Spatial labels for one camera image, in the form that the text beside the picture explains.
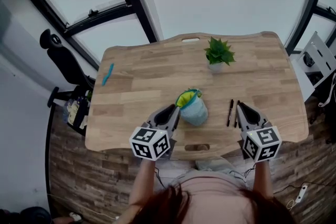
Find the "wooden tabletop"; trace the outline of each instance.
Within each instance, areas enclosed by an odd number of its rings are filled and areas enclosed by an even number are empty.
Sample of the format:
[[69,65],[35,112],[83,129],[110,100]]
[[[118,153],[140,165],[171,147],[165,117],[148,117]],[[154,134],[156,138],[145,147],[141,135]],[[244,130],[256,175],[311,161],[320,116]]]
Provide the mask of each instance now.
[[[213,74],[204,48],[210,37],[228,40],[236,62]],[[183,42],[190,38],[198,41]],[[102,79],[114,63],[112,75]],[[195,127],[180,120],[173,138],[172,158],[205,159],[239,148],[240,129],[234,128],[236,102],[258,107],[279,129],[283,141],[308,136],[306,108],[298,80],[279,37],[273,32],[247,36],[204,33],[178,35],[154,44],[111,47],[103,56],[93,91],[86,147],[101,151],[130,148],[129,137],[158,108],[175,103],[189,87],[203,92],[207,121]],[[226,126],[230,100],[233,117]],[[207,151],[197,146],[208,145]]]

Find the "potted plant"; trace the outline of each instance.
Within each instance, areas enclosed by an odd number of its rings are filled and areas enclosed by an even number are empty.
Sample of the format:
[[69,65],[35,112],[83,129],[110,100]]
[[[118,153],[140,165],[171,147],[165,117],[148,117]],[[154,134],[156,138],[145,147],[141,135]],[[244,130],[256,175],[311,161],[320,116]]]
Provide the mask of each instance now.
[[235,62],[233,58],[235,53],[230,51],[231,46],[227,45],[227,41],[222,42],[221,39],[216,40],[211,37],[211,40],[208,42],[210,48],[204,50],[206,51],[206,58],[209,60],[208,67],[213,72],[220,72],[223,68],[223,63],[229,66],[230,62]]

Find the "office chair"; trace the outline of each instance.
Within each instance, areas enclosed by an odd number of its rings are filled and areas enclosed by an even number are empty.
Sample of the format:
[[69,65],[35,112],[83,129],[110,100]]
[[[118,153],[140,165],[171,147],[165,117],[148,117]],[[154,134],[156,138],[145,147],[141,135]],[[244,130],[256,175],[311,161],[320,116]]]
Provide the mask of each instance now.
[[[55,87],[48,100],[48,107],[51,107],[54,99],[63,101],[68,101],[69,99],[77,100],[79,97],[84,97],[88,90],[93,91],[95,79],[84,74],[72,52],[62,45],[57,35],[50,33],[50,29],[46,29],[41,34],[40,45],[43,49],[47,50],[48,56],[61,71],[65,79],[69,83],[77,85],[73,91],[68,92],[58,92],[59,88]],[[89,113],[87,105],[88,102],[84,99],[79,106],[73,125],[68,123],[71,128],[83,136],[86,133],[86,126],[84,129],[79,128],[79,126],[84,116]]]

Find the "blue marker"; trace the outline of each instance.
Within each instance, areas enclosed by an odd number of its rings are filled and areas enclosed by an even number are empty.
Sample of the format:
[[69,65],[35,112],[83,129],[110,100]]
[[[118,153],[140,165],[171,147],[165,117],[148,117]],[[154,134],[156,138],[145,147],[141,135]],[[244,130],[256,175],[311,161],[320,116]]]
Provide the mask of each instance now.
[[112,73],[112,70],[113,70],[113,66],[114,64],[112,63],[111,66],[110,66],[110,69],[109,69],[109,72],[107,73],[107,75],[103,78],[103,82],[102,82],[102,86],[105,85],[107,79],[111,76],[111,73]]

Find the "black marker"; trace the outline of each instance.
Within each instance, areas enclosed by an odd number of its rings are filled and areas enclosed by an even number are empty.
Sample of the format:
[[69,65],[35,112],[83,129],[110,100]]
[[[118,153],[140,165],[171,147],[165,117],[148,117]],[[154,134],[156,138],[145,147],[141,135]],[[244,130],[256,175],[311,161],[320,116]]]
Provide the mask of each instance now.
[[226,126],[228,126],[228,127],[229,127],[229,125],[230,125],[232,108],[233,108],[233,99],[231,99],[230,110],[229,110],[229,117],[227,118],[227,124],[226,124]]
[[236,120],[235,120],[235,127],[237,127],[237,124],[238,124],[238,109],[237,109],[237,107],[236,107]]

